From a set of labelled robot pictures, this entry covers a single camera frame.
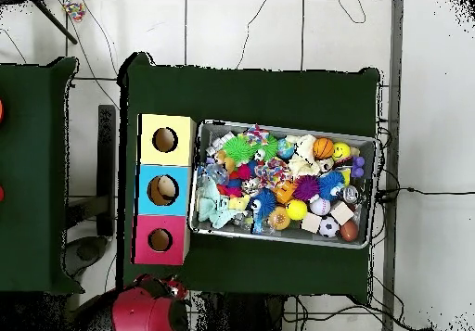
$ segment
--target round hole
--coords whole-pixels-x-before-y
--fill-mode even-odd
[[[172,246],[172,235],[166,229],[155,229],[148,236],[148,244],[157,252],[164,252]]]
[[[178,136],[172,128],[160,128],[153,134],[152,143],[159,152],[172,152],[178,146]]]
[[[170,206],[178,197],[178,183],[170,175],[158,175],[148,183],[148,198],[157,206]]]

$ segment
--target pink box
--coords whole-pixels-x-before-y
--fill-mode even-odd
[[[164,251],[154,250],[149,236],[156,229],[163,229],[172,237],[171,244]],[[131,262],[134,264],[182,265],[189,249],[189,230],[186,216],[137,215],[137,226],[133,240]]]

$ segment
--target yellow box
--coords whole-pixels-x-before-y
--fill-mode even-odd
[[[140,135],[138,162],[143,165],[191,166],[196,133],[193,120],[182,116],[139,114],[137,123]]]

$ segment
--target green spiky ball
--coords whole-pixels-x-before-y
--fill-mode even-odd
[[[255,152],[257,152],[260,148],[265,151],[265,157],[263,158],[265,162],[277,155],[277,147],[277,139],[270,134],[267,136],[267,144],[265,146],[260,144],[256,144],[255,146],[253,146],[253,148],[256,149]]]
[[[242,137],[233,137],[223,146],[223,150],[236,164],[248,163],[258,148],[250,146]]]

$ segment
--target soccer ball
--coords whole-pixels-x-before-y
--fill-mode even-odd
[[[320,228],[318,232],[323,237],[334,237],[337,235],[337,232],[340,230],[339,225],[332,217],[323,217],[322,222],[320,223]]]

